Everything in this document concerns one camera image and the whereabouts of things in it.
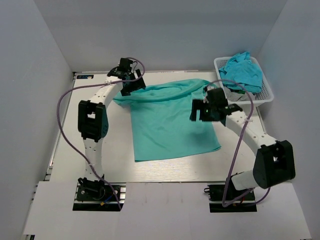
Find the teal green t shirt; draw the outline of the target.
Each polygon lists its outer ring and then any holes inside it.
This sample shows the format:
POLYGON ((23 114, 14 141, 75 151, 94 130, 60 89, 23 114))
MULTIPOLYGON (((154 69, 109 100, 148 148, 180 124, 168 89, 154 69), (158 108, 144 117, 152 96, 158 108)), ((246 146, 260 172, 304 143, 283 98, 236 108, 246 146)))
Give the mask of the teal green t shirt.
POLYGON ((134 160, 176 159, 218 151, 211 122, 191 121, 192 101, 202 100, 208 80, 194 78, 149 85, 114 102, 130 109, 134 160))

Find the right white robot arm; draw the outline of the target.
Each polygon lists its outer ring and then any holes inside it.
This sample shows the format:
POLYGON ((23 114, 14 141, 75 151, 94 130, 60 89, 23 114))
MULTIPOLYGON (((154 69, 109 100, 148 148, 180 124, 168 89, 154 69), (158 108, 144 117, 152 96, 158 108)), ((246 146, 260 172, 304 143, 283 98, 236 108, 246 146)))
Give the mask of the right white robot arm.
POLYGON ((292 144, 279 141, 253 125, 250 116, 237 104, 230 104, 221 88, 206 91, 203 99, 194 99, 190 120, 220 122, 239 137, 255 155, 253 168, 241 173, 228 173, 226 195, 236 200, 244 190, 268 189, 296 177, 292 144))

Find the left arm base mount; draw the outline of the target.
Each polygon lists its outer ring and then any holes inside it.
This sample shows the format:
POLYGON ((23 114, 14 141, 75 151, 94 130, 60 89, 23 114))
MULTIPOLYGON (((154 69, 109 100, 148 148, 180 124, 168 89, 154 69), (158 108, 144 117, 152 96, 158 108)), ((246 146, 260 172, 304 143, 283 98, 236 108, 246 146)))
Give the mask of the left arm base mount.
POLYGON ((126 185, 101 180, 79 178, 73 201, 73 211, 77 212, 119 212, 126 198, 126 185))

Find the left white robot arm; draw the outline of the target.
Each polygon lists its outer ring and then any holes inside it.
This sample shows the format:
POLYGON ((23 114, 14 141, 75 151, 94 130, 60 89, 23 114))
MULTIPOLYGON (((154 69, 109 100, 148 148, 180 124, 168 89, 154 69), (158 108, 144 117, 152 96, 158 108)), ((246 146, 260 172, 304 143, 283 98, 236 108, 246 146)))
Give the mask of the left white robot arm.
POLYGON ((144 66, 136 58, 121 58, 119 64, 107 73, 97 92, 78 104, 77 128, 83 139, 86 161, 84 177, 90 181, 104 178, 102 146, 109 130, 108 106, 118 93, 129 96, 134 91, 146 88, 143 80, 145 68, 139 70, 133 66, 138 64, 144 66))

